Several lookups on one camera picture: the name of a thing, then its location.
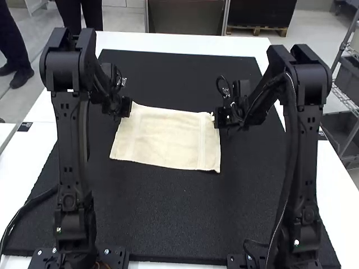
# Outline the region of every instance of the cable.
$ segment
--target cable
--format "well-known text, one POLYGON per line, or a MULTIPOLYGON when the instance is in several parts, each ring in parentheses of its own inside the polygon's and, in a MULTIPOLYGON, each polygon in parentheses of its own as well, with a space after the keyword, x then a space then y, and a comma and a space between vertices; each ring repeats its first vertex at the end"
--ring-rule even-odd
POLYGON ((259 263, 256 260, 255 255, 253 255, 252 252, 250 252, 248 250, 248 248, 246 247, 246 244, 249 243, 249 242, 252 243, 252 244, 258 245, 259 247, 263 247, 263 248, 267 248, 269 246, 269 244, 262 243, 262 242, 259 242, 259 241, 256 241, 256 240, 253 240, 253 239, 250 239, 250 238, 246 238, 243 241, 243 250, 245 251, 247 256, 250 256, 253 259, 254 264, 256 265, 256 267, 259 268, 259 263))
POLYGON ((268 269, 268 265, 273 262, 275 245, 274 244, 278 239, 278 234, 280 232, 280 226, 283 222, 284 213, 288 204, 288 197, 291 191, 291 186, 293 182, 294 170, 297 163, 298 155, 298 118, 297 118, 297 104, 296 104, 296 93, 294 89, 294 84, 291 76, 286 73, 284 76, 286 80, 286 94, 288 101, 288 115, 285 115, 286 122, 286 135, 287 135, 287 144, 290 147, 287 151, 288 158, 286 163, 286 176, 284 178, 282 192, 280 194, 278 211, 276 216, 276 224, 274 225, 274 230, 270 239, 267 259, 265 261, 265 269, 268 269))
POLYGON ((108 97, 109 96, 109 93, 105 91, 105 89, 103 88, 103 86, 101 85, 100 83, 100 80, 98 79, 98 77, 96 75, 94 75, 94 81, 96 82, 95 83, 95 88, 97 89, 98 92, 102 92, 102 94, 105 96, 105 97, 108 97))
POLYGON ((235 102, 231 103, 231 112, 233 116, 241 123, 244 123, 245 121, 242 119, 242 117, 238 113, 237 105, 235 102))
POLYGON ((105 265, 105 267, 106 267, 107 269, 111 269, 110 265, 108 265, 107 263, 103 262, 103 264, 105 265))
POLYGON ((258 96, 256 97, 256 99, 252 102, 245 118, 244 118, 244 123, 247 122, 248 116, 251 114, 251 111, 253 109, 253 107, 255 107, 256 103, 258 102, 258 100, 261 98, 261 96, 267 92, 268 90, 272 89, 273 86, 275 86, 276 83, 280 82, 283 79, 283 74, 278 75, 274 78, 272 78, 269 82, 267 82, 264 86, 263 86, 263 91, 261 91, 261 93, 258 94, 258 96))
POLYGON ((222 81, 222 80, 225 82, 225 84, 226 84, 227 87, 228 87, 229 96, 230 96, 231 98, 233 98, 233 89, 232 89, 231 85, 229 84, 228 80, 227 80, 223 75, 220 75, 220 76, 217 77, 217 79, 215 80, 215 85, 216 85, 216 87, 217 87, 218 92, 221 94, 221 96, 222 96, 223 98, 226 98, 226 96, 224 95, 224 92, 223 92, 222 89, 219 87, 219 82, 222 81))
POLYGON ((51 189, 37 195, 36 197, 32 198, 31 200, 27 201, 15 214, 15 216, 12 218, 10 223, 7 225, 5 232, 2 235, 1 241, 0 241, 0 261, 1 261, 1 255, 4 249, 4 246, 6 245, 9 236, 11 235, 11 232, 13 231, 16 224, 19 222, 19 220, 30 210, 32 210, 34 207, 36 207, 38 204, 46 201, 47 199, 51 198, 57 193, 58 185, 52 187, 51 189))

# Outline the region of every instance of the leg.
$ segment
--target leg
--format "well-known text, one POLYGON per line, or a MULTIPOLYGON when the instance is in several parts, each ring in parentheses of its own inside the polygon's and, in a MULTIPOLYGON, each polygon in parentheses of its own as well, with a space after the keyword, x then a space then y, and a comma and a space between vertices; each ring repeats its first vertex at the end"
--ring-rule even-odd
POLYGON ((0 0, 0 50, 14 71, 31 68, 24 40, 5 0, 0 0))
POLYGON ((81 0, 86 27, 103 31, 102 0, 81 0))
POLYGON ((80 0, 55 0, 55 3, 62 17, 63 25, 73 35, 79 35, 82 29, 80 0))

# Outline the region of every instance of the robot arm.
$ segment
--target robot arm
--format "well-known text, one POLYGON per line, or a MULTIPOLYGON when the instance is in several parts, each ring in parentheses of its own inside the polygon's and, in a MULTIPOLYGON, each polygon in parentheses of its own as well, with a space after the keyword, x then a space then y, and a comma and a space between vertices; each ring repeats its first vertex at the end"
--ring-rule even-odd
POLYGON ((231 86, 223 76, 217 79, 223 106, 215 110, 215 127, 247 130, 262 124, 279 99, 286 121, 286 175, 266 259, 262 264, 257 259, 255 266, 319 268, 317 136, 332 74, 307 45, 295 45, 291 53, 282 45, 272 45, 267 55, 269 67, 253 92, 248 81, 231 86), (221 80, 227 85, 220 89, 221 80))
POLYGON ((59 190, 53 232, 57 251, 65 257, 62 265, 72 269, 92 268, 98 254, 94 201, 85 176, 89 101, 101 104, 102 112, 114 117, 129 117, 132 105, 130 98, 118 94, 121 73, 112 64, 99 64, 95 45, 93 29, 84 29, 77 37, 58 28, 40 59, 58 132, 59 190))

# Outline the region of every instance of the cream towel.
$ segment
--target cream towel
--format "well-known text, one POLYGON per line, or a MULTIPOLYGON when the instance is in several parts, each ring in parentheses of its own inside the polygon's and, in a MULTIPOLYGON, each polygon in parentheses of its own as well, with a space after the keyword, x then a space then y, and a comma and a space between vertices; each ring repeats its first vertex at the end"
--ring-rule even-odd
POLYGON ((132 103, 112 145, 111 159, 175 169, 220 172, 219 131, 207 112, 193 113, 132 103))

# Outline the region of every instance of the sticker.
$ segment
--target sticker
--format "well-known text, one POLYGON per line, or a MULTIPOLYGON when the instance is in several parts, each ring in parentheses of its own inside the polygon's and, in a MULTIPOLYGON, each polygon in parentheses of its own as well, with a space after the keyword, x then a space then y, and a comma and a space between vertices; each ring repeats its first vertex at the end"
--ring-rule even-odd
POLYGON ((27 132, 31 125, 33 125, 32 122, 23 122, 20 127, 17 129, 18 132, 27 132))

